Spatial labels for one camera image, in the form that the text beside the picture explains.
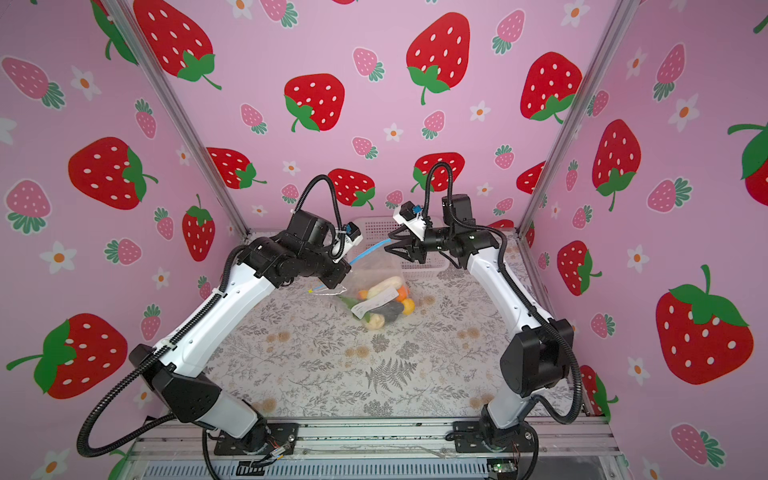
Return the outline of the clear zip top bag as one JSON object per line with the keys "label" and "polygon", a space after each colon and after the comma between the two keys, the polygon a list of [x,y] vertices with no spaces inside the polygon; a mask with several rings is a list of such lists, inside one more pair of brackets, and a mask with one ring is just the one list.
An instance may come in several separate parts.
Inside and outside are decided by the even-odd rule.
{"label": "clear zip top bag", "polygon": [[320,284],[308,291],[340,301],[350,315],[368,330],[380,330],[401,317],[411,315],[416,304],[403,273],[401,258],[385,248],[390,239],[353,250],[351,270],[339,285]]}

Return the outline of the yellow toy lemon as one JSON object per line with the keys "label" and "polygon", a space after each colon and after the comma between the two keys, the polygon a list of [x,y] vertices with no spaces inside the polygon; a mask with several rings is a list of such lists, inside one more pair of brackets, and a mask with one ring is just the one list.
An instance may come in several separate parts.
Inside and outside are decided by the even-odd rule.
{"label": "yellow toy lemon", "polygon": [[404,299],[401,304],[403,305],[403,314],[405,316],[411,315],[415,310],[415,302],[411,298]]}

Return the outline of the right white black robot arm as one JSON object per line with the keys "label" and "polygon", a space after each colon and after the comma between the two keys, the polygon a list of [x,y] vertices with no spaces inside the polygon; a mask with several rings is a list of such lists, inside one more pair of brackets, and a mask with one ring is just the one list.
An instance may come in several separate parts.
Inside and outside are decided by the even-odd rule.
{"label": "right white black robot arm", "polygon": [[584,393],[572,325],[555,319],[523,288],[505,261],[507,236],[476,223],[468,196],[446,196],[442,208],[444,224],[436,227],[426,206],[402,204],[393,215],[398,227],[386,250],[418,263],[430,252],[440,254],[467,271],[501,315],[510,343],[500,358],[504,384],[481,411],[483,442],[499,449],[530,433],[525,420],[536,406],[561,425],[573,423]]}

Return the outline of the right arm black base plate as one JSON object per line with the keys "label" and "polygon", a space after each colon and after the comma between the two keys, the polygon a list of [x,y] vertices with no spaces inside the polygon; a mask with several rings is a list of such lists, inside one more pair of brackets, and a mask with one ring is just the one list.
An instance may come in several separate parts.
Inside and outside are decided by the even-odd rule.
{"label": "right arm black base plate", "polygon": [[535,430],[526,422],[498,429],[490,421],[456,421],[445,435],[459,453],[533,453],[538,449]]}

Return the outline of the white plastic basket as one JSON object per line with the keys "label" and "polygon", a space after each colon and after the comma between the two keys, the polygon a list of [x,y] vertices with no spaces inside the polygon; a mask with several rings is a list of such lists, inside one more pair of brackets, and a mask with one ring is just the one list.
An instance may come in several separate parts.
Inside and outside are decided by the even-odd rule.
{"label": "white plastic basket", "polygon": [[[391,217],[360,217],[355,219],[354,223],[360,228],[363,240],[346,256],[349,261],[376,244],[388,240],[389,233],[398,227]],[[391,255],[391,258],[401,262],[402,271],[407,280],[436,278],[450,267],[450,262],[437,253],[430,253],[424,264],[410,263],[394,255]]]}

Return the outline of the dark purple toy eggplant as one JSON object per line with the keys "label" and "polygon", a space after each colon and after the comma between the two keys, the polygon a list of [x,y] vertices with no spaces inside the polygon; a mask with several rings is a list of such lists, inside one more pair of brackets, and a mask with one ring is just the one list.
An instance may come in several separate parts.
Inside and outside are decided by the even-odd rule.
{"label": "dark purple toy eggplant", "polygon": [[381,314],[386,323],[395,321],[403,312],[404,305],[398,301],[390,301],[379,308],[379,314]]}

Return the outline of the white toy radish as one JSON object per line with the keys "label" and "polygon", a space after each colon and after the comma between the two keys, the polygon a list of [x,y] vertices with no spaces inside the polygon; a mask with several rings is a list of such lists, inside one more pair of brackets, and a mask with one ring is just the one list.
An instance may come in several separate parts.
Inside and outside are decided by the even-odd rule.
{"label": "white toy radish", "polygon": [[356,317],[362,318],[368,312],[382,307],[390,301],[397,301],[398,289],[403,285],[405,285],[405,281],[402,277],[392,276],[366,290],[364,299],[351,298],[344,295],[339,296],[339,299]]}

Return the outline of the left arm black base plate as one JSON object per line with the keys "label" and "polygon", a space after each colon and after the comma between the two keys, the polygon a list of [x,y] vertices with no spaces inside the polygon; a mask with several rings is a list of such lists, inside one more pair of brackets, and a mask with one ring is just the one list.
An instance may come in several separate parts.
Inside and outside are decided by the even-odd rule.
{"label": "left arm black base plate", "polygon": [[214,447],[215,456],[267,456],[274,450],[278,455],[291,455],[299,435],[299,423],[268,422],[257,424],[243,438],[220,433]]}

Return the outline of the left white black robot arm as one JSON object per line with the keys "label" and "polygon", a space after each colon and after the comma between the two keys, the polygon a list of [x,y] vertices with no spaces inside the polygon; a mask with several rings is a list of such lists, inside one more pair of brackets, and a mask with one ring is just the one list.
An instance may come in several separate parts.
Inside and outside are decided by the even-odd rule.
{"label": "left white black robot arm", "polygon": [[[351,270],[344,257],[360,243],[362,233],[348,223],[327,245],[324,240],[331,226],[310,212],[296,211],[285,230],[235,247],[225,262],[220,286],[207,300],[154,346],[139,345],[131,352],[133,371],[87,416],[77,437],[78,453],[85,458],[106,455],[171,420],[219,430],[244,452],[256,453],[268,444],[271,432],[264,416],[225,392],[203,371],[245,315],[278,288],[298,277],[315,277],[329,289],[342,282]],[[90,445],[96,421],[137,379],[160,397],[168,414],[106,446]]]}

